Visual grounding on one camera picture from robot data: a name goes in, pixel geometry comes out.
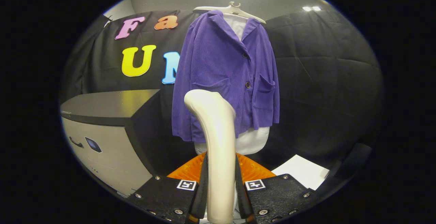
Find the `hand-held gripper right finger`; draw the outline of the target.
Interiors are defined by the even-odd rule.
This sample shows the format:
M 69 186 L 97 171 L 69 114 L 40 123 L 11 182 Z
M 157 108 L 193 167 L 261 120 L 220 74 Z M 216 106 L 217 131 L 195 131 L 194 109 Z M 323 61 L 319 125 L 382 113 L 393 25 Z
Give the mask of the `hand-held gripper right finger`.
M 241 154 L 236 158 L 237 207 L 247 223 L 275 224 L 318 202 L 318 194 L 290 174 L 275 175 Z

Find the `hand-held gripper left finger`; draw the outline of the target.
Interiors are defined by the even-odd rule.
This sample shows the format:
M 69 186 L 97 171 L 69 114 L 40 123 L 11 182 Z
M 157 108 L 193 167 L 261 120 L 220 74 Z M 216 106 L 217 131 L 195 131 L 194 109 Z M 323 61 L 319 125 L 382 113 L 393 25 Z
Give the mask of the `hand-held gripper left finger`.
M 168 176 L 155 176 L 126 200 L 163 222 L 199 224 L 206 212 L 208 156 L 202 153 Z

